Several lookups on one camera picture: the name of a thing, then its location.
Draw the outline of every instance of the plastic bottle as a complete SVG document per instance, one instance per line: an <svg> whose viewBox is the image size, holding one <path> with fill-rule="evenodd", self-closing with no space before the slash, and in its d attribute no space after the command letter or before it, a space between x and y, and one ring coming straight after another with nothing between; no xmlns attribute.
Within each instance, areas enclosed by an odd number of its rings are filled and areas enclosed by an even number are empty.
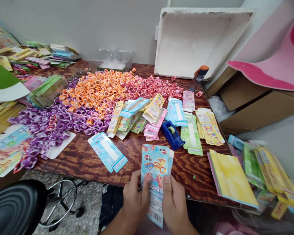
<svg viewBox="0 0 294 235"><path fill-rule="evenodd" d="M209 67L206 65L202 65L195 73L193 80L189 83L188 90L196 91L199 84L204 79L206 73L208 72Z"/></svg>

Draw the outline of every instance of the pink cardboard cutout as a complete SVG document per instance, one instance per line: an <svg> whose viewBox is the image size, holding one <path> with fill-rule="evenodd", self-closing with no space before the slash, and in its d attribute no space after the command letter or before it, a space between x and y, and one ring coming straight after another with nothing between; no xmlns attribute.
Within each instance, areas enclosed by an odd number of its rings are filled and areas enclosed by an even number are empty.
<svg viewBox="0 0 294 235"><path fill-rule="evenodd" d="M260 86L294 91L294 24L271 58L258 63L233 60L227 63Z"/></svg>

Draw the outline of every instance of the blue tape dispenser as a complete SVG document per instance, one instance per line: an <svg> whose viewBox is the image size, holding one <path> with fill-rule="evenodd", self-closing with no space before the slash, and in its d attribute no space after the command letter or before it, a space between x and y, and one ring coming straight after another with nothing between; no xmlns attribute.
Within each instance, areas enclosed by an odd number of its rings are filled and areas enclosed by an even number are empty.
<svg viewBox="0 0 294 235"><path fill-rule="evenodd" d="M181 148L185 144L185 141L181 140L179 133L171 121L162 123L160 131L171 145L173 151Z"/></svg>

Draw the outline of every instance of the stool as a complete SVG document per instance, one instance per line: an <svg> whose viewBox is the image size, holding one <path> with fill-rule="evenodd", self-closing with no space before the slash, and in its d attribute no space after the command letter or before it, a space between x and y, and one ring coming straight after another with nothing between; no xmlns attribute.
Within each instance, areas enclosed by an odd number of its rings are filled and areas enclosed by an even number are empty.
<svg viewBox="0 0 294 235"><path fill-rule="evenodd" d="M71 184L72 188L62 194L64 182ZM58 184L60 184L59 191L55 194L53 192ZM85 180L75 184L73 179L65 177L48 190L38 180L22 180L3 188L0 190L0 235L31 235L38 224L41 227L49 228L51 232L58 227L61 220L68 214L76 214L77 218L81 217L85 211L83 207L76 211L71 209L76 199L77 188L87 184L88 181ZM69 194L73 194L74 199L68 207L64 203L64 199ZM65 211L65 215L59 220L49 223L49 219L57 206ZM41 218L47 208L52 208L51 212L42 222Z"/></svg>

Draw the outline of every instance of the caster wheel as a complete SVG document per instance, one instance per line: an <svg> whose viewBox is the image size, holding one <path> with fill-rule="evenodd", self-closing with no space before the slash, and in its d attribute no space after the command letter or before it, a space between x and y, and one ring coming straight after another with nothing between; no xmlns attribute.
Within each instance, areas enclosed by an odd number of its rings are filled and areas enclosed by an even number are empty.
<svg viewBox="0 0 294 235"><path fill-rule="evenodd" d="M54 230L56 230L56 229L58 228L58 226L59 226L59 224L56 224L56 225L50 227L50 228L48 229L48 231L49 231L49 232L53 232Z"/></svg>
<svg viewBox="0 0 294 235"><path fill-rule="evenodd" d="M76 218L81 217L84 214L84 212L85 212L85 209L83 207L78 208L76 211Z"/></svg>
<svg viewBox="0 0 294 235"><path fill-rule="evenodd" d="M87 185L89 183L89 181L85 181L85 180L83 180L83 182L82 182L82 186L85 186L85 185Z"/></svg>

